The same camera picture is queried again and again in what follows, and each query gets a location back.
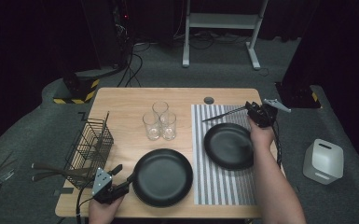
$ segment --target wooden tabletop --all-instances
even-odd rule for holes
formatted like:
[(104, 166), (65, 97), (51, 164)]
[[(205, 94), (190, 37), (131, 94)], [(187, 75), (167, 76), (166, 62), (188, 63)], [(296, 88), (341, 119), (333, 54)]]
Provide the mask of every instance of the wooden tabletop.
[[(132, 173), (132, 170), (147, 152), (157, 148), (171, 148), (182, 153), (193, 163), (191, 105), (204, 105), (205, 97), (213, 97), (215, 105), (244, 105), (246, 101), (261, 104), (259, 94), (254, 89), (211, 89), (211, 88), (100, 88), (95, 96), (89, 118), (104, 119), (115, 144), (112, 146), (105, 171), (123, 164), (123, 170), (114, 176), (114, 183), (120, 184)], [(150, 141), (145, 136), (142, 122), (144, 112), (151, 110), (156, 101), (165, 101), (170, 111), (177, 117), (176, 138), (166, 141), (160, 138)], [(276, 154), (275, 144), (271, 151)], [(72, 188), (65, 181), (64, 188)], [(56, 214), (59, 217), (76, 215), (76, 199), (79, 190), (72, 194), (62, 194), (57, 203)], [(91, 198), (90, 189), (85, 189), (81, 202)], [(81, 216), (88, 215), (88, 203), (81, 206)], [(209, 218), (250, 218), (260, 217), (257, 206), (250, 205), (199, 205), (194, 204), (193, 189), (180, 203), (167, 207), (155, 208), (142, 203), (130, 186), (130, 193), (117, 211), (116, 217), (209, 217)]]

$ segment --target white plastic container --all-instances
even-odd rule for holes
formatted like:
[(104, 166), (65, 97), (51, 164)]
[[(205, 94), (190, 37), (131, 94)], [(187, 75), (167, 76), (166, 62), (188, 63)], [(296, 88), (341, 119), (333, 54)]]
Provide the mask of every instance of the white plastic container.
[(315, 139), (305, 153), (304, 176), (328, 185), (342, 178), (343, 170), (344, 153), (342, 148), (322, 139)]

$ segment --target person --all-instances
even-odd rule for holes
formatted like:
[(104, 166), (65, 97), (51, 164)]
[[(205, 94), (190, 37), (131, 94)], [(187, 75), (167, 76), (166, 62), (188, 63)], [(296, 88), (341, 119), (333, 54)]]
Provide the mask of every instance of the person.
[[(281, 172), (270, 152), (274, 140), (271, 127), (261, 129), (251, 119), (251, 139), (254, 146), (254, 169), (257, 204), (263, 223), (306, 223), (303, 209), (295, 191)], [(112, 204), (89, 203), (89, 224), (108, 224), (123, 201), (124, 196)]]

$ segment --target table runner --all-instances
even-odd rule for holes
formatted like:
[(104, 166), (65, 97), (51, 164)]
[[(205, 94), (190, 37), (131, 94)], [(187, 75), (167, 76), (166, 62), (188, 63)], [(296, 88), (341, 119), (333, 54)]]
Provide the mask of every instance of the table runner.
[(219, 123), (236, 123), (250, 129), (246, 110), (202, 122), (242, 105), (192, 105), (194, 204), (255, 205), (254, 168), (229, 171), (216, 165), (206, 155), (203, 137)]

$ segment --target black plate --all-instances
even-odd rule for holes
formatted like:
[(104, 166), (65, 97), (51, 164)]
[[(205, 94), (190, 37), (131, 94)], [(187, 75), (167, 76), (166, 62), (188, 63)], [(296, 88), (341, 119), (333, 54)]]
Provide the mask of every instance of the black plate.
[(193, 170), (186, 157), (175, 150), (160, 148), (136, 163), (132, 187), (144, 203), (167, 207), (185, 198), (192, 183)]
[(253, 166), (250, 133), (241, 125), (216, 124), (205, 134), (203, 144), (209, 158), (223, 168), (242, 170)]

